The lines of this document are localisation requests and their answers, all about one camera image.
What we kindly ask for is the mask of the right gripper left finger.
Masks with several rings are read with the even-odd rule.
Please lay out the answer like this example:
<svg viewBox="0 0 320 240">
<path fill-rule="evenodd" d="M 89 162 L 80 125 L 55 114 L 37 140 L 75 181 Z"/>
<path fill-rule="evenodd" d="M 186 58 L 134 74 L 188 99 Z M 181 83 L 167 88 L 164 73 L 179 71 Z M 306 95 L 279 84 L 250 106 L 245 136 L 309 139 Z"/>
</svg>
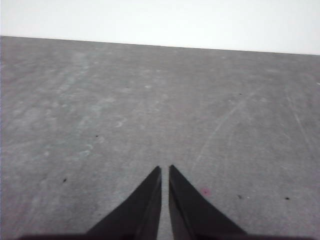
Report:
<svg viewBox="0 0 320 240">
<path fill-rule="evenodd" d="M 87 235 L 157 235 L 162 208 L 162 170 L 156 166 L 131 195 Z"/>
</svg>

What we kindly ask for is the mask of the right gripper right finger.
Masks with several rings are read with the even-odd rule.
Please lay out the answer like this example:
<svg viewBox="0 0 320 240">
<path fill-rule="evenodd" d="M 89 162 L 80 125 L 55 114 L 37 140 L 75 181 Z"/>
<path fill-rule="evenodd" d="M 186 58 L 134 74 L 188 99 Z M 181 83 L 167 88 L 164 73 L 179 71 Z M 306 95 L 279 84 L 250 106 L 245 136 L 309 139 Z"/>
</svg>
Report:
<svg viewBox="0 0 320 240">
<path fill-rule="evenodd" d="M 209 203 L 172 164 L 169 167 L 169 212 L 174 235 L 246 235 Z"/>
</svg>

